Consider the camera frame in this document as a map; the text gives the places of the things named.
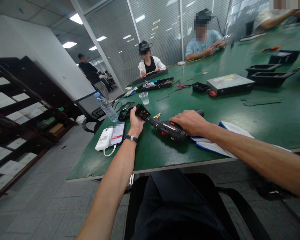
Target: white power bank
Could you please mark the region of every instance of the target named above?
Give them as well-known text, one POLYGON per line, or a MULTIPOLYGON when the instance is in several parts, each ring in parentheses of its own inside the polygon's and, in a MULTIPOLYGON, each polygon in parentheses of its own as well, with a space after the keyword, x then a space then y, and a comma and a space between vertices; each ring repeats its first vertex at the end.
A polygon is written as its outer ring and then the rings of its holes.
POLYGON ((100 151, 100 150, 103 150, 103 149, 106 149, 106 148, 109 147, 110 137, 112 135, 112 130, 113 130, 113 128, 108 127, 108 128, 106 128, 102 131, 102 134, 101 134, 101 136, 98 140, 98 143, 95 147, 95 149, 97 151, 100 151))

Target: phone screen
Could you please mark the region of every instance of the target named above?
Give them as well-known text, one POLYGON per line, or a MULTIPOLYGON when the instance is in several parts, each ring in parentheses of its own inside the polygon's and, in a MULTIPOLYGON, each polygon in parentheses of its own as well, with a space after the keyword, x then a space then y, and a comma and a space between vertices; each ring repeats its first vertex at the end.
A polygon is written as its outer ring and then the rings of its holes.
POLYGON ((120 123, 113 128, 109 146, 117 145, 123 142, 125 123, 120 123))

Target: light blue shirt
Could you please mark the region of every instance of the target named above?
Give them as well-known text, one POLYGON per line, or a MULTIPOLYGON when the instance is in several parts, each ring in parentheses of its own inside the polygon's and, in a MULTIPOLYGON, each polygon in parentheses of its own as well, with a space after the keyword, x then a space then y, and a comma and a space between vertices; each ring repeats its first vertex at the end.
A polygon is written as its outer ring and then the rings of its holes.
POLYGON ((191 53, 201 53, 220 39, 222 39, 222 37, 216 30, 207 30, 207 37, 204 42, 200 42, 196 38, 193 38, 188 43, 186 56, 191 53))

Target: ceiling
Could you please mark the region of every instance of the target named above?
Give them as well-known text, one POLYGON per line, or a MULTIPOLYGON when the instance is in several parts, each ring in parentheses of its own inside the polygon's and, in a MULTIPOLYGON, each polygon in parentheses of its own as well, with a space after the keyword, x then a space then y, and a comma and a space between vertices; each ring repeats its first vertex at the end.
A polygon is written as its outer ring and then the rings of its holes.
MULTIPOLYGON (((85 1, 90 5, 95 2, 85 1)), ((100 56, 98 50, 89 51, 94 44, 83 24, 69 19, 76 14, 70 0, 0 0, 0 14, 47 26, 61 44, 76 42, 77 45, 66 49, 76 63, 78 53, 83 53, 88 60, 100 56)))

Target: hand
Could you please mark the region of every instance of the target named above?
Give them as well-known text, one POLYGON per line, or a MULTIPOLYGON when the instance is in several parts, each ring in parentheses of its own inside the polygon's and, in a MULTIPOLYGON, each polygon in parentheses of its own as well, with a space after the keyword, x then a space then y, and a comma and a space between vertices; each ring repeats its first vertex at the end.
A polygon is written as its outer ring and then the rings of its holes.
POLYGON ((134 107, 130 111, 131 126, 130 126, 128 135, 138 138, 140 133, 142 132, 143 124, 145 121, 143 121, 142 119, 140 119, 136 116, 136 110, 137 110, 137 107, 134 107))
POLYGON ((143 77, 146 77, 146 76, 147 76, 147 74, 146 74, 146 72, 145 72, 145 71, 141 70, 141 72, 140 72, 140 76, 141 76, 141 78, 143 78, 143 77))
POLYGON ((210 124, 194 110, 184 110, 169 121, 179 124, 188 136, 202 136, 202 132, 210 124))
POLYGON ((215 46, 215 47, 218 47, 218 48, 224 48, 224 46, 226 45, 226 40, 220 39, 212 45, 215 46))
POLYGON ((205 56, 211 56, 214 53, 215 50, 216 49, 215 49, 214 45, 212 45, 212 46, 208 47, 206 50, 204 50, 203 54, 205 56))

